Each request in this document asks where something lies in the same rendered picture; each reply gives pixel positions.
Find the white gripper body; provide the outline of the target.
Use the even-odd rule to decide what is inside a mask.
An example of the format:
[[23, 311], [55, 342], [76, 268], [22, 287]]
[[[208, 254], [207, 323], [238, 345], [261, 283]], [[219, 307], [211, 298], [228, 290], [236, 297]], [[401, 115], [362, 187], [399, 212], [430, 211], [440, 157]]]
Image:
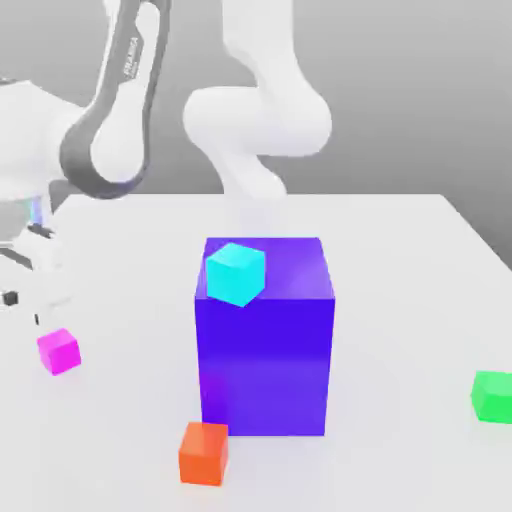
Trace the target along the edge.
[[53, 311], [71, 301], [71, 278], [57, 238], [19, 238], [0, 242], [0, 255], [27, 271], [15, 287], [34, 311]]

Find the small magenta cube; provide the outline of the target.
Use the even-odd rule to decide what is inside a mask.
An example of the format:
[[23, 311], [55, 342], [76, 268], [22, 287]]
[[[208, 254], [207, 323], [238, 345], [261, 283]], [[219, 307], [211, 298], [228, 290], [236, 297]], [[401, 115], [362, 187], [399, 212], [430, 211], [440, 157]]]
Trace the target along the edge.
[[81, 364], [78, 341], [65, 328], [41, 336], [37, 346], [43, 366], [54, 376]]

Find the small cyan cube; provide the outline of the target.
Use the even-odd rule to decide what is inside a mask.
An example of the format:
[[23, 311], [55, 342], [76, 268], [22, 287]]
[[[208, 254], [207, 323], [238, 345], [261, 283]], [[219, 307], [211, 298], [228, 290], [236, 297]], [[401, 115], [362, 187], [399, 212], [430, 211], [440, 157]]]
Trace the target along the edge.
[[206, 258], [209, 298], [245, 307], [265, 287], [264, 251], [229, 242]]

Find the small orange cube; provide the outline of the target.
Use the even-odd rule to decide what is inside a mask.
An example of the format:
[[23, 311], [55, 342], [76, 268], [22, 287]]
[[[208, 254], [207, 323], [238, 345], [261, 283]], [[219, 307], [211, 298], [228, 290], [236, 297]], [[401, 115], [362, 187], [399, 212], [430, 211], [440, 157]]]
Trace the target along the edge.
[[228, 426], [189, 422], [178, 451], [182, 483], [220, 486], [228, 460]]

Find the small green cube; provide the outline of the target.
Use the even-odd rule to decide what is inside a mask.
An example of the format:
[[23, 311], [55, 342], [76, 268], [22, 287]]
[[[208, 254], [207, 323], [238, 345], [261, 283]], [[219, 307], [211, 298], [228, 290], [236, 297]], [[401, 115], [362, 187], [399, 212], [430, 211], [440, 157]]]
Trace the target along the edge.
[[512, 373], [477, 371], [471, 402], [480, 421], [512, 424]]

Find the large purple box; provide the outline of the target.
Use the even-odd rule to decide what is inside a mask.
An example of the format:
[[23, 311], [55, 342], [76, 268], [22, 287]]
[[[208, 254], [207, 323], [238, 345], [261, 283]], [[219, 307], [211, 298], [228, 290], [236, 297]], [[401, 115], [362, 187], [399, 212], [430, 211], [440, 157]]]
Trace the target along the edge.
[[325, 432], [335, 293], [317, 238], [237, 238], [266, 254], [264, 290], [237, 307], [194, 297], [202, 419], [232, 436]]

